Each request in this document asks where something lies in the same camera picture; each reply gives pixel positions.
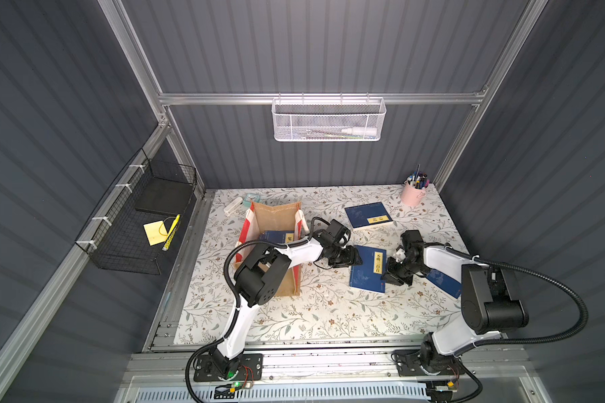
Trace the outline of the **blue book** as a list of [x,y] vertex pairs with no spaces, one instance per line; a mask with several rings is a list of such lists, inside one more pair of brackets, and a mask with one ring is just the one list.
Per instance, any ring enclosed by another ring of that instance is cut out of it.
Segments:
[[378,201],[345,208],[346,216],[354,230],[392,224],[393,218],[386,207]]
[[426,276],[427,280],[437,286],[442,292],[458,299],[461,296],[461,283],[458,280],[442,273],[439,270],[431,270]]
[[284,245],[295,241],[295,234],[292,231],[267,230],[258,237],[263,243],[273,245]]
[[387,262],[386,250],[356,245],[362,263],[351,267],[349,286],[378,294],[385,293],[386,282],[382,279]]

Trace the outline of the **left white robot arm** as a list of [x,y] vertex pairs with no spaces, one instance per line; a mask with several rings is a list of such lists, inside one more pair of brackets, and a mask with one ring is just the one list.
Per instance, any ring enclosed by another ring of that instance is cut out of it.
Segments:
[[349,244],[349,228],[335,219],[327,221],[314,217],[312,222],[321,222],[326,227],[312,228],[306,237],[291,243],[250,240],[235,247],[227,256],[223,274],[235,305],[222,335],[197,349],[188,359],[185,385],[193,401],[202,400],[193,389],[191,376],[198,359],[208,357],[225,380],[235,378],[245,352],[248,332],[260,307],[275,297],[291,268],[322,259],[328,260],[331,269],[362,262],[356,247]]

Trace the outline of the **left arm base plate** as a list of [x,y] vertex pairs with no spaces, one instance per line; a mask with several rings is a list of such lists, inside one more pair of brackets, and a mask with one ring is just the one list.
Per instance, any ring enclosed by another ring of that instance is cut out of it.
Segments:
[[263,361],[262,354],[240,354],[230,360],[218,353],[205,354],[196,358],[192,379],[195,382],[261,380]]

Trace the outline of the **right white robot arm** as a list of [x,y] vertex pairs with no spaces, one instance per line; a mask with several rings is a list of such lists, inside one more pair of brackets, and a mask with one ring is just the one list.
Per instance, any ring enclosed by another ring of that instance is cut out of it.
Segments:
[[[548,336],[507,339],[504,335],[529,324],[520,299],[518,275],[542,280],[576,304],[579,317],[570,328]],[[388,259],[383,280],[390,285],[413,285],[433,280],[460,301],[460,314],[442,329],[424,337],[418,349],[398,349],[391,358],[402,377],[424,373],[437,376],[457,365],[472,349],[487,345],[550,344],[569,339],[586,327],[587,305],[570,287],[548,275],[505,262],[457,251],[448,244],[428,243],[417,230],[407,230],[395,255]]]

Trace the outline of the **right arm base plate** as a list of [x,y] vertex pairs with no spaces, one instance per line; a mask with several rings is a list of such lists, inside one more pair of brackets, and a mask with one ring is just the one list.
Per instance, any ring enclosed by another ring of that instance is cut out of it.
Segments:
[[397,349],[391,353],[391,359],[399,376],[446,376],[458,378],[461,374],[456,358],[421,349]]

